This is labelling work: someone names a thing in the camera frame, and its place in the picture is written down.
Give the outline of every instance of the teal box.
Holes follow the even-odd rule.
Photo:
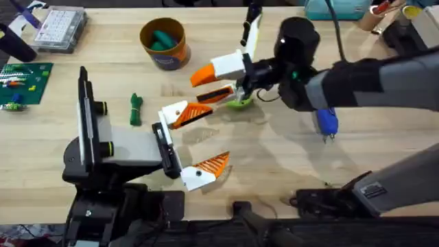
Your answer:
[[[330,0],[339,20],[359,20],[372,0]],[[305,15],[310,20],[331,20],[331,13],[325,0],[306,0]]]

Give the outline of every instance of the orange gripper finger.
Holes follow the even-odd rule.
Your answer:
[[[191,77],[193,87],[216,81],[218,81],[218,79],[215,77],[215,69],[211,63],[198,69]]]

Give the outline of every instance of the orange cup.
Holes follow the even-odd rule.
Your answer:
[[[160,30],[169,34],[177,45],[165,51],[154,51],[150,47],[154,42],[153,32]],[[140,31],[143,48],[151,56],[157,67],[164,70],[176,70],[185,66],[190,59],[190,48],[186,44],[185,29],[171,18],[159,18],[146,23]]]

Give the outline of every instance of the blue object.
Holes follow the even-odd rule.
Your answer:
[[[36,29],[40,28],[41,22],[27,9],[23,8],[16,0],[9,0],[11,4],[23,15],[28,23]]]
[[[21,100],[23,100],[23,96],[19,93],[14,93],[14,95],[12,96],[12,102],[21,104]]]
[[[369,10],[372,0],[330,0],[339,20],[359,20]],[[325,0],[306,0],[305,15],[310,20],[331,20]]]
[[[317,110],[316,112],[318,127],[323,135],[323,141],[326,142],[327,137],[334,139],[338,132],[338,118],[334,108]]]

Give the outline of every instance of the green circuit board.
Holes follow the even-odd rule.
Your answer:
[[[25,78],[25,85],[0,86],[0,104],[12,101],[15,93],[21,95],[21,104],[39,104],[43,96],[53,63],[6,64],[0,73],[2,79],[17,77]]]

